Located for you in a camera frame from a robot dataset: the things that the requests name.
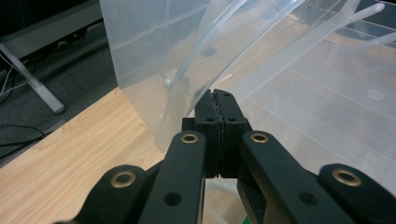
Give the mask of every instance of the floor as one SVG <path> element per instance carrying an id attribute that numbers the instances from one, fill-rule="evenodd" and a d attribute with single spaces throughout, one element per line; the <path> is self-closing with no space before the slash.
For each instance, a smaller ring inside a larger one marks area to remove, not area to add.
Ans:
<path id="1" fill-rule="evenodd" d="M 28 85 L 13 91 L 6 100 L 7 95 L 0 96 L 0 103 L 5 100 L 0 104 L 0 167 L 117 87 L 102 23 L 28 68 L 66 110 L 55 115 Z M 15 86 L 23 82 L 17 74 Z"/>

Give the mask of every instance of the wooden table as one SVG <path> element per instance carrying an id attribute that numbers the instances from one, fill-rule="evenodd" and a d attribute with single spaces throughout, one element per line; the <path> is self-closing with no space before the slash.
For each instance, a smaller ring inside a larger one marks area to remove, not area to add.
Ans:
<path id="1" fill-rule="evenodd" d="M 70 220 L 109 169 L 122 164 L 148 169 L 163 159 L 165 153 L 153 142 L 153 134 L 116 88 L 0 169 L 0 223 Z M 209 197 L 222 207 L 234 207 L 233 198 L 216 192 Z M 204 220 L 215 223 L 207 215 Z"/>

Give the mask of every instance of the clear plastic bag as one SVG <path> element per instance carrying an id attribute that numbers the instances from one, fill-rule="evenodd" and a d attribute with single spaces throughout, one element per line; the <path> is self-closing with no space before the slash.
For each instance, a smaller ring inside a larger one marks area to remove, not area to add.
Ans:
<path id="1" fill-rule="evenodd" d="M 359 0 L 101 0 L 119 86 L 166 150 L 207 89 L 308 170 L 341 162 L 396 192 L 395 31 Z"/>

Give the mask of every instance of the screw hole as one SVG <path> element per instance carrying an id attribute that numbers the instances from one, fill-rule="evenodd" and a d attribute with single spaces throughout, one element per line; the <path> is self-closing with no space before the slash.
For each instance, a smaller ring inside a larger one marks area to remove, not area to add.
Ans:
<path id="1" fill-rule="evenodd" d="M 361 185 L 361 179 L 354 173 L 346 169 L 335 169 L 332 171 L 332 176 L 340 183 L 350 187 L 357 187 Z"/>
<path id="2" fill-rule="evenodd" d="M 163 201 L 169 206 L 176 206 L 181 203 L 182 197 L 181 194 L 176 192 L 169 192 L 163 198 Z"/>
<path id="3" fill-rule="evenodd" d="M 111 185 L 116 188 L 116 189 L 122 189 L 130 186 L 132 183 L 134 183 L 134 180 L 136 179 L 136 175 L 132 171 L 121 171 L 116 173 L 112 178 L 111 178 Z"/>
<path id="4" fill-rule="evenodd" d="M 269 138 L 261 133 L 254 133 L 250 136 L 250 139 L 257 143 L 266 143 L 268 142 Z"/>
<path id="5" fill-rule="evenodd" d="M 184 134 L 181 137 L 181 141 L 184 143 L 195 143 L 196 141 L 198 141 L 198 136 L 191 133 Z"/>
<path id="6" fill-rule="evenodd" d="M 307 205 L 316 205 L 318 204 L 318 199 L 315 197 L 315 195 L 304 192 L 300 194 L 300 200 L 301 202 L 307 204 Z"/>

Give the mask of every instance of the desk leg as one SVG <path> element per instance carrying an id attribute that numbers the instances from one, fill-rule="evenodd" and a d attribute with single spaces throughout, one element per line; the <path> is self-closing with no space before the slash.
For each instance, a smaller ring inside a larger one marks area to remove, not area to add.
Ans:
<path id="1" fill-rule="evenodd" d="M 9 51 L 4 43 L 0 43 L 0 50 L 9 58 L 14 66 L 21 72 L 21 75 L 26 78 L 28 84 L 55 114 L 64 112 L 65 106 L 52 94 L 52 92 L 49 91 L 49 89 L 47 89 L 46 86 L 44 86 L 43 83 L 41 83 L 29 72 L 29 70 L 27 70 L 23 63 L 21 63 L 21 61 L 15 57 L 11 51 Z"/>

